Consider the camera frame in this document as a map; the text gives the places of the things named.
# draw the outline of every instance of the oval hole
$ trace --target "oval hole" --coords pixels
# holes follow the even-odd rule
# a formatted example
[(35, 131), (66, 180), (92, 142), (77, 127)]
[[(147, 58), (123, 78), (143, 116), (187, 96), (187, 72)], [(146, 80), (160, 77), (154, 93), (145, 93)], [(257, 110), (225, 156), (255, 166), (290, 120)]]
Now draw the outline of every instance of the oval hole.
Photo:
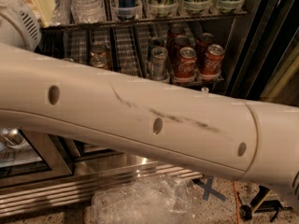
[(56, 105), (59, 101), (59, 88), (57, 86), (51, 86), (49, 88), (48, 98), (51, 105)]
[(158, 134), (163, 128), (163, 121), (161, 118), (157, 118), (153, 123), (153, 133)]
[(246, 144), (245, 143), (241, 143), (240, 146), (239, 146), (239, 150), (237, 151), (237, 155), (239, 157), (242, 157), (245, 154), (246, 149), (247, 149)]

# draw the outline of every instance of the red soda can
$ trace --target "red soda can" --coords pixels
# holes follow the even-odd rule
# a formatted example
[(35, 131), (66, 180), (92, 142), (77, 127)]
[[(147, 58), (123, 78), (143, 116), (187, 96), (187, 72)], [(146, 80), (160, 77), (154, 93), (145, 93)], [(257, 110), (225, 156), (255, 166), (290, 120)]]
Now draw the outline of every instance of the red soda can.
[(168, 49), (169, 57), (172, 56), (170, 48), (172, 47), (173, 39), (178, 35), (185, 35), (185, 29), (179, 24), (173, 24), (167, 32), (166, 48)]
[(171, 63), (174, 63), (176, 61), (176, 58), (178, 56), (179, 51), (182, 48), (189, 47), (190, 46), (190, 39), (186, 35), (178, 35), (173, 38), (173, 42), (171, 44), (169, 59)]
[(212, 44), (207, 47), (203, 65), (199, 67), (199, 71), (203, 75), (216, 75), (221, 70), (221, 61), (224, 57), (224, 49), (222, 46)]
[(196, 39), (195, 50), (197, 54), (197, 65), (203, 63), (205, 57), (206, 48), (214, 41), (214, 35), (209, 33), (202, 33)]
[(175, 63), (174, 72), (177, 78), (190, 78), (194, 76), (196, 52), (192, 48), (182, 48)]

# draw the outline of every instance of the display cooler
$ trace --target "display cooler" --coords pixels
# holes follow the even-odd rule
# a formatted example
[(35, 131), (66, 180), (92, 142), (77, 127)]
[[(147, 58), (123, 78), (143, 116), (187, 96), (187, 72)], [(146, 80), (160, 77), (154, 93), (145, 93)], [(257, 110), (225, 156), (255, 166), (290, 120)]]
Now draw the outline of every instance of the display cooler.
[[(74, 20), (70, 2), (56, 1), (60, 1), (56, 8), (61, 12), (49, 27), (42, 28), (37, 53), (91, 65), (92, 46), (102, 42), (108, 48), (112, 71), (149, 79), (149, 38), (166, 39), (170, 25), (179, 23), (191, 46), (201, 33), (215, 36), (215, 43), (225, 49), (221, 74), (206, 81), (195, 69), (194, 77), (182, 83), (168, 65), (165, 79), (157, 82), (299, 106), (298, 0), (243, 0), (229, 13), (220, 12), (219, 1), (213, 0), (204, 12), (192, 15), (176, 0), (164, 17), (155, 16), (156, 7), (145, 0), (138, 0), (129, 15), (116, 9), (113, 0), (103, 0), (105, 19), (85, 23)], [(120, 19), (123, 14), (133, 18)], [(3, 127), (0, 134), (0, 217), (88, 201), (98, 190), (142, 176), (168, 174), (196, 179), (204, 175), (111, 150), (106, 144), (85, 144), (13, 127)]]

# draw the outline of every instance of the stainless steel surface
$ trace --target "stainless steel surface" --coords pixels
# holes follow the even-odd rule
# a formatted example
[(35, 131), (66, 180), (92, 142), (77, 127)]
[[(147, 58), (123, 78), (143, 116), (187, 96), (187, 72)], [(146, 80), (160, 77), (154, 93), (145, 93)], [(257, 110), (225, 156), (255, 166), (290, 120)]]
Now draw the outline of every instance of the stainless steel surface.
[(64, 138), (64, 145), (67, 148), (68, 152), (70, 153), (71, 157), (73, 158), (81, 157), (81, 154), (73, 139)]
[(27, 171), (26, 175), (3, 177), (0, 182), (1, 188), (72, 174), (72, 163), (54, 136), (27, 131), (23, 133), (49, 169), (44, 172), (33, 169), (29, 174)]
[(105, 191), (151, 175), (200, 178), (191, 170), (128, 154), (75, 162), (72, 176), (0, 189), (0, 217), (33, 212), (54, 206), (90, 201)]

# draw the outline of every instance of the scratch mark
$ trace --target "scratch mark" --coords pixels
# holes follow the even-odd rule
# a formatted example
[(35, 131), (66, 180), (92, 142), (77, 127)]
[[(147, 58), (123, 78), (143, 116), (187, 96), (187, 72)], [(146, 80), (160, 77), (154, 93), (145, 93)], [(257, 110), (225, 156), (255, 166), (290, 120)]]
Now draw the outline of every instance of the scratch mark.
[(115, 94), (115, 96), (116, 96), (116, 98), (122, 103), (122, 104), (125, 104), (125, 105), (127, 105), (128, 107), (134, 107), (134, 108), (137, 108), (137, 105), (135, 105), (135, 104), (133, 104), (133, 103), (131, 103), (131, 102), (127, 102), (127, 101), (124, 101), (119, 95), (118, 95), (118, 93), (115, 91), (115, 89), (112, 87), (112, 90), (113, 90), (113, 92), (114, 92), (114, 94)]
[(213, 133), (223, 133), (222, 130), (220, 130), (216, 127), (209, 126), (208, 124), (206, 124), (204, 122), (200, 122), (200, 121), (195, 120), (195, 119), (188, 119), (188, 118), (183, 118), (183, 117), (167, 115), (167, 114), (161, 113), (161, 112), (159, 112), (155, 109), (152, 109), (152, 108), (149, 108), (149, 112), (151, 112), (151, 113), (153, 113), (156, 116), (159, 116), (161, 118), (173, 120), (177, 123), (190, 124), (192, 126), (195, 126), (195, 127), (201, 128), (201, 129), (205, 129), (205, 130), (213, 132)]
[[(119, 94), (115, 91), (115, 89), (112, 87), (112, 90), (115, 94), (115, 97), (124, 105), (127, 105), (128, 107), (130, 108), (138, 108), (138, 105), (132, 103), (132, 102), (128, 102), (128, 101), (125, 101), (123, 100)], [(184, 118), (184, 117), (178, 117), (178, 116), (174, 116), (174, 115), (168, 115), (168, 114), (165, 114), (165, 113), (162, 113), (156, 109), (153, 109), (153, 108), (147, 108), (148, 111), (160, 118), (164, 118), (164, 119), (169, 119), (169, 120), (172, 120), (174, 122), (177, 122), (177, 123), (186, 123), (186, 124), (189, 124), (189, 125), (192, 125), (192, 126), (195, 126), (197, 128), (200, 128), (200, 129), (204, 129), (204, 130), (207, 130), (209, 132), (213, 132), (213, 133), (218, 133), (218, 134), (225, 134), (224, 131), (216, 128), (216, 127), (213, 127), (213, 126), (210, 126), (204, 122), (201, 122), (201, 121), (198, 121), (198, 120), (195, 120), (195, 119), (189, 119), (189, 118)]]

